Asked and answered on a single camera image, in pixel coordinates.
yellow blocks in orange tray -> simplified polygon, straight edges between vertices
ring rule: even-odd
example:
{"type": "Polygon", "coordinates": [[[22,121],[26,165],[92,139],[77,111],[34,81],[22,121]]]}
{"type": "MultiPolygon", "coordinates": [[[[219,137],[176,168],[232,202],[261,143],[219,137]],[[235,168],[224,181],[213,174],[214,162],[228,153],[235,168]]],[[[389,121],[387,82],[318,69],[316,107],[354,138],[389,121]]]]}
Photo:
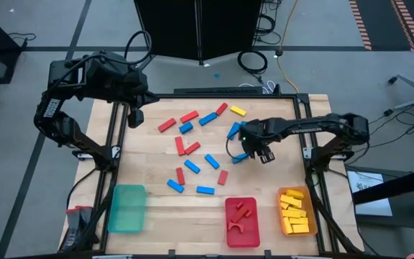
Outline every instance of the yellow blocks in orange tray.
{"type": "Polygon", "coordinates": [[[306,186],[283,187],[277,192],[282,231],[287,236],[315,235],[316,217],[306,186]]]}

chair wheel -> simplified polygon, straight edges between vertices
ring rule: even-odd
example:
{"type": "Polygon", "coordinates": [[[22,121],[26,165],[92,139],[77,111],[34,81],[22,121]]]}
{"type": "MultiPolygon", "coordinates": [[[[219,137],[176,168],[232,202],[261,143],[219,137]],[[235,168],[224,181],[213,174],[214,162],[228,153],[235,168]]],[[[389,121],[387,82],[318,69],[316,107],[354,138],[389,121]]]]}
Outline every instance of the chair wheel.
{"type": "Polygon", "coordinates": [[[391,85],[391,84],[395,83],[395,82],[396,82],[396,80],[397,80],[397,76],[393,76],[392,78],[390,78],[390,79],[387,81],[387,83],[391,85]]]}
{"type": "Polygon", "coordinates": [[[385,115],[385,116],[389,116],[389,115],[391,115],[391,114],[393,114],[394,112],[391,110],[391,109],[388,109],[387,111],[385,111],[385,112],[383,112],[383,114],[385,115]]]}

yellow cable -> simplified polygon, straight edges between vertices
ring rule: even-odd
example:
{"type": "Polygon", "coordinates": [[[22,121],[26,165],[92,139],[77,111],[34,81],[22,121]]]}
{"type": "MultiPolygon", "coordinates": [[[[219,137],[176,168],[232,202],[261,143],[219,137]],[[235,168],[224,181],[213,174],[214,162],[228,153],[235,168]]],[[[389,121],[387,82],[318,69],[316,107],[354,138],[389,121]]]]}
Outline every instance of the yellow cable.
{"type": "MultiPolygon", "coordinates": [[[[298,1],[299,0],[295,0],[295,3],[293,4],[293,7],[292,7],[292,11],[290,11],[290,14],[288,15],[287,23],[285,24],[285,29],[284,29],[284,32],[282,34],[282,40],[280,41],[280,46],[279,46],[279,50],[280,51],[282,51],[282,46],[284,45],[285,36],[287,35],[288,23],[290,22],[290,18],[292,18],[293,11],[295,11],[296,4],[298,3],[298,1]]],[[[285,80],[291,86],[293,86],[293,88],[295,89],[295,91],[297,92],[297,94],[300,93],[300,91],[298,90],[298,87],[287,77],[287,74],[285,73],[284,69],[280,66],[280,56],[277,57],[277,66],[279,67],[280,72],[282,72],[282,74],[284,75],[285,80]]]]}

yellow block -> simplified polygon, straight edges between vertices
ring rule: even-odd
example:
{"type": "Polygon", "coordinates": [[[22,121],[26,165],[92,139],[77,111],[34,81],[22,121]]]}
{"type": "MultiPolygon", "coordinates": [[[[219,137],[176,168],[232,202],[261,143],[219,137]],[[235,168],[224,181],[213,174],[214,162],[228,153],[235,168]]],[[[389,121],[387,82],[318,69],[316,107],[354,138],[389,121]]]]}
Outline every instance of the yellow block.
{"type": "Polygon", "coordinates": [[[297,198],[297,199],[303,199],[305,196],[303,195],[303,193],[299,192],[299,191],[294,191],[294,190],[287,190],[285,192],[285,194],[287,196],[293,197],[293,198],[297,198]]]}
{"type": "Polygon", "coordinates": [[[293,206],[296,206],[297,208],[301,209],[301,201],[297,200],[293,197],[289,197],[289,196],[286,196],[286,195],[281,195],[280,196],[280,201],[285,202],[285,203],[290,204],[290,205],[293,205],[293,206]]]}
{"type": "Polygon", "coordinates": [[[284,208],[284,209],[287,209],[287,208],[288,208],[288,204],[286,204],[285,202],[281,202],[281,203],[280,203],[280,206],[281,206],[282,208],[284,208]]]}
{"type": "Polygon", "coordinates": [[[233,112],[236,112],[237,114],[241,115],[241,116],[245,116],[245,114],[247,113],[246,111],[244,111],[243,109],[237,107],[237,106],[232,106],[231,110],[233,112]]]}
{"type": "Polygon", "coordinates": [[[300,212],[301,217],[306,217],[306,211],[303,211],[302,209],[297,209],[297,208],[294,208],[292,206],[289,206],[287,209],[288,210],[293,210],[295,212],[300,212]]]}
{"type": "Polygon", "coordinates": [[[285,209],[282,210],[282,215],[284,217],[296,217],[296,218],[301,217],[300,212],[288,211],[288,210],[285,210],[285,209]]]}
{"type": "Polygon", "coordinates": [[[284,229],[285,229],[285,233],[287,234],[293,233],[292,225],[290,224],[290,221],[288,220],[287,217],[284,218],[284,229]]]}
{"type": "Polygon", "coordinates": [[[309,232],[309,226],[306,224],[295,224],[292,225],[293,232],[296,233],[308,233],[309,232]]]}
{"type": "Polygon", "coordinates": [[[308,218],[290,218],[290,223],[291,224],[309,224],[308,218]]]}

orange striped floor marking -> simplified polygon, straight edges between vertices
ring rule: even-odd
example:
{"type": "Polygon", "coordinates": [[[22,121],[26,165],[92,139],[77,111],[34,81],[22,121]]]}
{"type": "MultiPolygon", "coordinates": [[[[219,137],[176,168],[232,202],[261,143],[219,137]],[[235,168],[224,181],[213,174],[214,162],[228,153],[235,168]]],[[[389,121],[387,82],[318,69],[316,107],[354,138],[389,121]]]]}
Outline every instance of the orange striped floor marking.
{"type": "Polygon", "coordinates": [[[413,38],[414,38],[414,21],[413,18],[411,17],[410,13],[408,12],[408,9],[405,5],[405,3],[402,0],[391,0],[391,1],[395,1],[395,3],[397,4],[397,8],[399,9],[399,12],[402,14],[403,19],[405,20],[406,26],[408,27],[408,29],[410,30],[413,38]]]}
{"type": "Polygon", "coordinates": [[[372,50],[372,43],[370,42],[370,38],[368,37],[367,30],[365,29],[364,21],[360,15],[359,7],[357,6],[356,0],[349,0],[349,4],[351,5],[352,14],[356,20],[357,28],[359,28],[360,37],[362,38],[362,42],[364,43],[364,47],[367,50],[372,50]]]}
{"type": "Polygon", "coordinates": [[[414,51],[413,41],[411,40],[410,33],[408,33],[407,27],[405,25],[405,22],[409,22],[409,20],[405,20],[405,22],[403,21],[402,17],[400,16],[400,13],[399,13],[399,8],[395,5],[395,0],[391,0],[391,5],[392,5],[392,8],[395,11],[395,15],[397,16],[397,19],[400,22],[400,26],[402,26],[403,33],[407,37],[407,41],[408,41],[408,44],[410,46],[410,51],[414,51]]]}

